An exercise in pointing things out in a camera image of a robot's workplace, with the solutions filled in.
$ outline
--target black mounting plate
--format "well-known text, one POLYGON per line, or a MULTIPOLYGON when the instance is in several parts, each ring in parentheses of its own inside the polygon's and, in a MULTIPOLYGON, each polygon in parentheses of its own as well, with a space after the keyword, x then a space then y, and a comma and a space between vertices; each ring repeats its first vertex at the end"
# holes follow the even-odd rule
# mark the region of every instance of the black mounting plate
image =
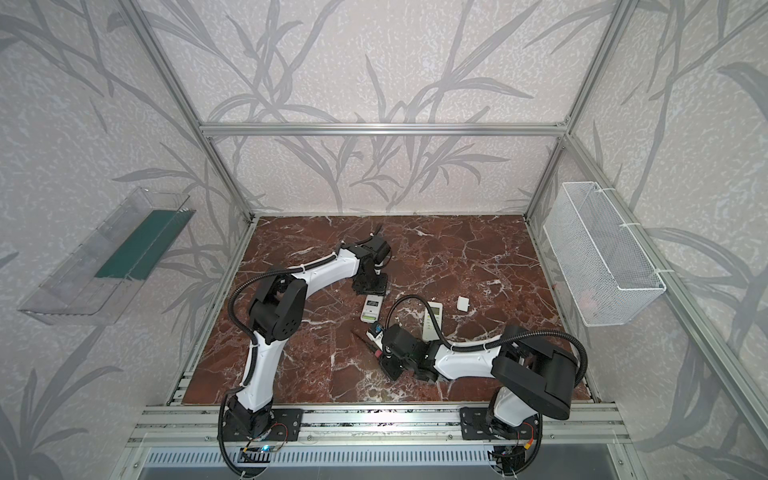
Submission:
MULTIPOLYGON (((458 410, 458 417, 462 423, 462 439, 464 440, 499 440, 499 435, 491 432, 491 428, 485 421, 488 407, 462 407, 458 410)), ((510 427, 513 432, 520 435, 520 440, 531 439, 531 429, 522 424, 519 427, 510 427)))
MULTIPOLYGON (((286 429, 280 425, 272 427, 272 431, 262 442, 295 442, 299 439, 299 430, 301 429, 301 417, 304 414, 302 409, 272 409, 270 417, 273 424, 282 423, 288 429, 288 439, 286 440, 286 429)), ((247 442, 247 438, 235 429, 235 421, 230 417, 230 411, 224 413, 224 428, 221 435, 225 442, 247 442)))

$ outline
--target red marble tabletop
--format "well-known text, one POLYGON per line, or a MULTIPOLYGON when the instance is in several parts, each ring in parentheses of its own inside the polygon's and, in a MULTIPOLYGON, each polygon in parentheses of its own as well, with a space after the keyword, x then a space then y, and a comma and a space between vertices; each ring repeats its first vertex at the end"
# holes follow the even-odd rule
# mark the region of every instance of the red marble tabletop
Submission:
MULTIPOLYGON (((330 253, 341 240, 368 236, 378 223, 392 247, 389 291, 383 322, 394 300, 418 293, 443 303, 443 332, 450 340, 484 339, 504 325, 560 329, 561 322, 522 217, 262 217, 234 285, 279 263, 310 262, 330 253), (456 309, 458 296, 469 311, 456 309)), ((255 286, 238 302, 243 321, 255 286)), ((373 354, 355 338, 369 324, 359 319, 364 296, 346 279, 320 290, 306 302, 303 324, 286 344, 274 383, 275 403, 485 401, 496 379, 463 378, 427 383, 405 372, 397 382, 380 371, 373 354)), ((402 304, 392 321, 421 336, 424 309, 417 300, 402 304)), ((235 386, 245 366, 248 337, 222 310, 192 376, 184 403, 211 405, 235 386)), ((589 399, 584 386, 575 399, 589 399)))

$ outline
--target horizontal metal rail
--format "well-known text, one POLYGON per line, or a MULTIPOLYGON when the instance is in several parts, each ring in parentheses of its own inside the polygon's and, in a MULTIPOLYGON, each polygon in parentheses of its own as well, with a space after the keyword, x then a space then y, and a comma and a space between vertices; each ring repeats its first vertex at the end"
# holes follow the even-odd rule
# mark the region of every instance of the horizontal metal rail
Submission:
POLYGON ((557 137, 565 132, 559 124, 202 124, 207 137, 326 135, 435 135, 435 136, 544 136, 557 137))
MULTIPOLYGON (((487 405, 487 402, 440 402, 299 404, 283 407, 304 409, 299 441, 291 445, 508 444, 508 440, 462 440, 459 409, 487 405)), ((147 407, 127 446, 210 446, 216 441, 217 417, 216 406, 147 407)), ((574 403, 568 420, 545 417, 544 432, 546 441, 551 443, 630 441, 618 408, 613 403, 574 403)))
MULTIPOLYGON (((573 155, 581 171, 589 180, 597 182, 602 188, 611 188, 611 182, 603 171, 592 160, 584 145, 571 135, 564 138, 566 151, 573 155)), ((615 190, 605 193, 632 228, 637 241, 643 248, 654 267, 661 269, 662 280, 667 284, 664 298, 680 325, 686 331, 691 341, 701 352, 712 371, 720 378, 723 389, 730 397, 736 409, 743 415, 747 425, 755 436, 768 450, 768 400, 757 386, 744 365, 728 347, 723 336, 712 324, 709 317, 693 298, 683 280, 672 270, 672 266, 658 249, 645 229, 638 225, 638 220, 615 190)))

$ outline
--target green mat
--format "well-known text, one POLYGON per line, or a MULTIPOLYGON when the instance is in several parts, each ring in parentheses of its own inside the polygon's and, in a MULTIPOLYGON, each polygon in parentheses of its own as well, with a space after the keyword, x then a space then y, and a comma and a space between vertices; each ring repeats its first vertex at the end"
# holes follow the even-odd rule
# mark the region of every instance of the green mat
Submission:
POLYGON ((153 210, 96 272, 97 278, 146 280, 194 210, 153 210))

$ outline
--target robotic arm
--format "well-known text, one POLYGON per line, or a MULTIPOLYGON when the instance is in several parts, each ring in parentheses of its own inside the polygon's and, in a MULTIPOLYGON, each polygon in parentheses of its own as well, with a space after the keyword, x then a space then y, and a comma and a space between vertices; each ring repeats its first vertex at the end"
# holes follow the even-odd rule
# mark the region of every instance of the robotic arm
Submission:
MULTIPOLYGON (((345 278, 353 278, 353 289, 360 295, 386 292, 387 275, 381 273, 390 247, 379 235, 343 243, 334 253, 306 265, 269 271, 235 289, 227 311, 230 320, 250 338, 250 351, 240 387, 225 394, 224 407, 241 435, 260 441, 274 424, 271 415, 272 385, 286 341, 301 324, 304 303, 313 293, 345 278), (243 324, 234 315, 234 303, 247 286, 262 280, 249 308, 249 320, 243 324)), ((432 310, 427 308, 440 340, 429 343, 416 339, 399 325, 389 326, 396 307, 417 295, 400 297, 389 311, 381 344, 384 354, 379 363, 386 375, 396 380, 406 369, 417 379, 434 381, 442 376, 453 380, 463 376, 494 377, 502 383, 488 407, 486 423, 496 437, 513 439, 516 427, 532 417, 546 415, 567 419, 570 415, 573 388, 584 377, 587 357, 577 339, 556 330, 528 332, 508 326, 504 333, 478 342, 450 343, 442 334, 432 310), (543 340, 543 336, 560 336, 573 343, 580 362, 569 352, 543 340)), ((220 448, 223 443, 220 436, 220 448)))

